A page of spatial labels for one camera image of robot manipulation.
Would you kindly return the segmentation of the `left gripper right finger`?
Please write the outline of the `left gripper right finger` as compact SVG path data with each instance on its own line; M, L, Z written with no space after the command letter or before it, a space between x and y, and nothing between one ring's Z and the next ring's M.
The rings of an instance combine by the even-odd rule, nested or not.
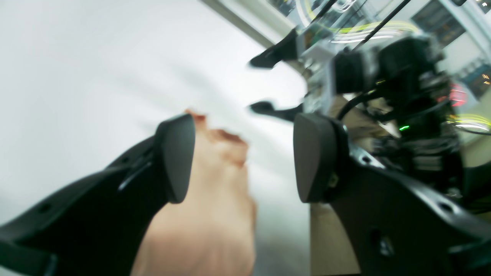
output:
M362 276L489 276L490 223L385 168L337 120L296 115L293 155L304 203L328 203Z

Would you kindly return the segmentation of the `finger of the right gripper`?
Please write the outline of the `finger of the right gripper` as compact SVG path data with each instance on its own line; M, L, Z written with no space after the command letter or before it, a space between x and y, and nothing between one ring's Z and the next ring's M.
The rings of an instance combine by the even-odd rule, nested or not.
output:
M252 58L249 65L255 68L272 69L281 61L297 60L297 38L298 32L294 28L280 42Z
M258 115L274 117L292 123L298 114L304 113L302 103L294 108L277 109L273 106L271 101L258 101L250 104L249 109Z

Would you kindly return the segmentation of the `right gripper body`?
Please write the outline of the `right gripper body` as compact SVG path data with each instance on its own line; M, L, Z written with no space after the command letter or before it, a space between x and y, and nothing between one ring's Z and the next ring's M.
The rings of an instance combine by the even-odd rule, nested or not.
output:
M336 96L375 86L380 72L377 48L351 49L352 42L359 42L356 35L338 34L318 23L298 33L298 61L305 66L307 82L303 112L328 115Z

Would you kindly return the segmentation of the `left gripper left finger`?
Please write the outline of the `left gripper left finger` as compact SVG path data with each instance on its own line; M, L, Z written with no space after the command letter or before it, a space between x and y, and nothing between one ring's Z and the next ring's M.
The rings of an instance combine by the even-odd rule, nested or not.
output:
M105 169L1 226L1 266L25 276L128 276L152 218L181 203L191 176L192 115L159 124Z

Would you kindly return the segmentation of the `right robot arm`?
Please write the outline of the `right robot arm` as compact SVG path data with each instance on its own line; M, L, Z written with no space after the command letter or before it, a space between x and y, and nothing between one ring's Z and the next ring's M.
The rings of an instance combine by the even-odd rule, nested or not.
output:
M340 48L341 37L315 25L291 30L280 42L252 58L255 68L302 63L309 91L296 108L278 110L268 101L250 106L260 115L293 121L301 112L329 112L334 98L345 100L334 117L352 110L394 134L375 138L372 155L388 168L409 174L475 214L490 212L490 162L465 168L464 134L490 137L490 122L456 109L456 85L438 64L433 38L400 32L380 45Z

